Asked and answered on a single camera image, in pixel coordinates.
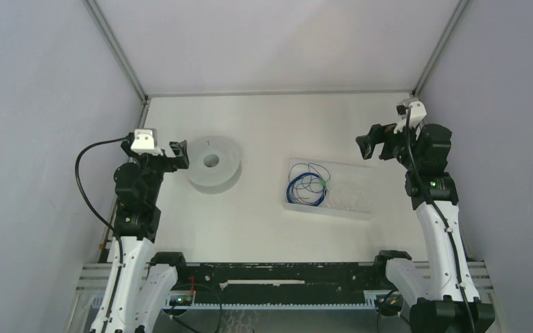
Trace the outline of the white cable spool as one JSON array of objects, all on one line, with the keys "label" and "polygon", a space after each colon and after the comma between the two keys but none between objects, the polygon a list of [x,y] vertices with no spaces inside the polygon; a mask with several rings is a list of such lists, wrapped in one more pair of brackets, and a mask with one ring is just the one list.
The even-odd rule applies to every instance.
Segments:
[{"label": "white cable spool", "polygon": [[227,137],[201,137],[189,144],[187,154],[189,183],[202,194],[228,191],[241,177],[241,151]]}]

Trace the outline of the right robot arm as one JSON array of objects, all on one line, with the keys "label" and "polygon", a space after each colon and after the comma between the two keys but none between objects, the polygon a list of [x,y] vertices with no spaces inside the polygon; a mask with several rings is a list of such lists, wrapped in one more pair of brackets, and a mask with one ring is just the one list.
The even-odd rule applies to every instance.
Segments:
[{"label": "right robot arm", "polygon": [[373,279],[401,294],[412,332],[486,332],[496,319],[493,305],[482,301],[475,287],[464,251],[459,197],[446,172],[451,137],[438,124],[398,130],[393,123],[373,125],[355,139],[363,159],[381,144],[381,160],[396,160],[407,169],[405,191],[423,230],[430,277],[425,279],[406,253],[383,250]]}]

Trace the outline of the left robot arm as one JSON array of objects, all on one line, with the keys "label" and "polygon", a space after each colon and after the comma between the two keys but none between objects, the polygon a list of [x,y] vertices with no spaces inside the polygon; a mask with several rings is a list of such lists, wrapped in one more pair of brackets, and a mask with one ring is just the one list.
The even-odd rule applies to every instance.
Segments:
[{"label": "left robot arm", "polygon": [[121,147],[131,158],[114,172],[117,211],[112,268],[91,332],[152,332],[170,289],[181,289],[189,271],[182,253],[157,253],[161,211],[156,205],[166,173],[187,169],[187,142],[170,142],[174,156],[155,147],[136,153],[133,137]]}]

